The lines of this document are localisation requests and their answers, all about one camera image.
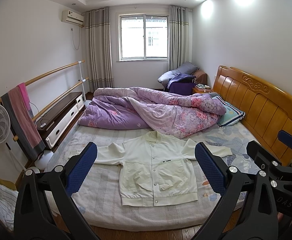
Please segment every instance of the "window frame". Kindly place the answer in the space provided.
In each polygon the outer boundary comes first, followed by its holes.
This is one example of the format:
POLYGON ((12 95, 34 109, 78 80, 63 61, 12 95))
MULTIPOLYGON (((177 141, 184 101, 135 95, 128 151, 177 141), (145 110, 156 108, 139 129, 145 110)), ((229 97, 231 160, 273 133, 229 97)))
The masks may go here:
POLYGON ((167 61, 169 57, 169 16, 167 14, 158 14, 158 13, 141 13, 141 14, 122 14, 119 15, 119 23, 118 23, 118 43, 119 43, 119 61, 135 61, 135 60, 163 60, 167 61), (143 16, 144 22, 144 56, 143 57, 123 57, 122 56, 122 18, 125 17, 133 17, 133 16, 143 16), (147 16, 159 16, 159 17, 167 17, 167 57, 146 57, 146 43, 148 39, 146 38, 146 17, 147 16))

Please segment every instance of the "gray pillow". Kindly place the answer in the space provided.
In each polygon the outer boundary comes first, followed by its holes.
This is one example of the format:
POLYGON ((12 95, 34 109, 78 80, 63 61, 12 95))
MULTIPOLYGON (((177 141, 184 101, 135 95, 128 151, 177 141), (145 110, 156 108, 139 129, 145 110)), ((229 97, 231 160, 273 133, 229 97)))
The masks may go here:
POLYGON ((177 74, 183 73, 187 75, 192 75, 198 69, 199 69, 198 67, 191 64, 190 62, 185 62, 183 65, 181 65, 177 69, 174 69, 162 74, 158 78, 158 82, 161 83, 164 87, 167 87, 169 79, 173 78, 177 74))
POLYGON ((197 66, 191 64, 190 62, 185 62, 183 65, 181 65, 180 67, 178 67, 176 70, 178 70, 179 73, 191 75, 196 70, 198 70, 198 68, 197 68, 197 66))

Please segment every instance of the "gray striped curtain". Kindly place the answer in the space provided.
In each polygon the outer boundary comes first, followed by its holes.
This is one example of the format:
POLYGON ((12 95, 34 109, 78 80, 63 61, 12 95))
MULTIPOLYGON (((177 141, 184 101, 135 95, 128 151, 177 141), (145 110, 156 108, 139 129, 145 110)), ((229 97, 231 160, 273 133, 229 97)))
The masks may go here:
POLYGON ((188 9, 171 5, 169 18, 169 70, 174 70, 189 59, 188 9))
POLYGON ((85 14, 86 60, 89 90, 113 87, 113 69, 110 50, 109 8, 92 10, 85 14))

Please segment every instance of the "window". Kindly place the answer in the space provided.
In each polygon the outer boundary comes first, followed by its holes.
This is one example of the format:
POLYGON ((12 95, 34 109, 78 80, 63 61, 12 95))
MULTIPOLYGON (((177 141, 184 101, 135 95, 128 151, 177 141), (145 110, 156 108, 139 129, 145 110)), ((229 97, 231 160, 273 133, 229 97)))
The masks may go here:
POLYGON ((120 59, 167 59, 167 16, 120 16, 120 59))

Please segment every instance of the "brown cushion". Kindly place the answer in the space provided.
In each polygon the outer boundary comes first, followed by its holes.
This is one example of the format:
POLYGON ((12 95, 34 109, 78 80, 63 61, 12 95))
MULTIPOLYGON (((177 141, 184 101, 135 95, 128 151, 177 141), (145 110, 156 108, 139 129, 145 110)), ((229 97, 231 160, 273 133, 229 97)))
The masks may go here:
POLYGON ((207 74, 202 70, 196 70, 193 73, 193 76, 196 76, 195 82, 199 84, 207 85, 207 74))

